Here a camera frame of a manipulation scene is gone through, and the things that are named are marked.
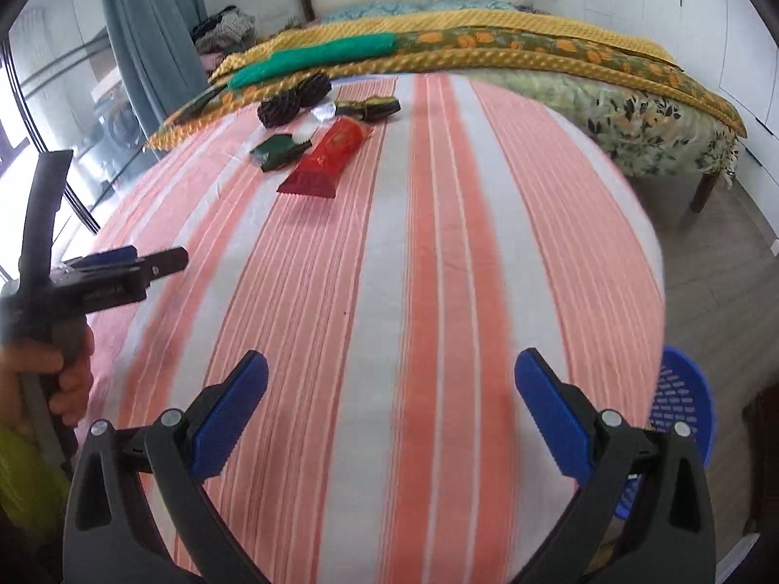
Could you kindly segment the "yellow-green sleeve forearm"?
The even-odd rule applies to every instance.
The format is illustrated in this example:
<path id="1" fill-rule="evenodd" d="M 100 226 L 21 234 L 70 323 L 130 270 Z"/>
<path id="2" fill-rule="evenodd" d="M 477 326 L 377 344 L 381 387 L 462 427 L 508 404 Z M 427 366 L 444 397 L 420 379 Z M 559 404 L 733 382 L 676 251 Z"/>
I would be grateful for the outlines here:
<path id="1" fill-rule="evenodd" d="M 69 489 L 65 473 L 46 464 L 35 444 L 1 429 L 1 509 L 32 550 L 62 535 Z"/>

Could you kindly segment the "person's left hand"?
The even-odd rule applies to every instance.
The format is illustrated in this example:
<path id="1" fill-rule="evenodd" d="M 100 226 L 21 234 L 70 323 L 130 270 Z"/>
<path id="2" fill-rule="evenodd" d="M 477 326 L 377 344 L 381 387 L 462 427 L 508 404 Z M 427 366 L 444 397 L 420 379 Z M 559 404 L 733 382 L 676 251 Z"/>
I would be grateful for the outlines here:
<path id="1" fill-rule="evenodd" d="M 94 377 L 91 356 L 94 353 L 94 333 L 89 326 L 83 331 L 78 359 L 66 365 L 63 356 L 50 344 L 34 340 L 1 347 L 0 415 L 2 427 L 19 433 L 30 430 L 22 399 L 20 376 L 23 373 L 45 374 L 57 380 L 58 390 L 49 400 L 49 410 L 62 419 L 65 426 L 75 427 L 86 415 Z"/>

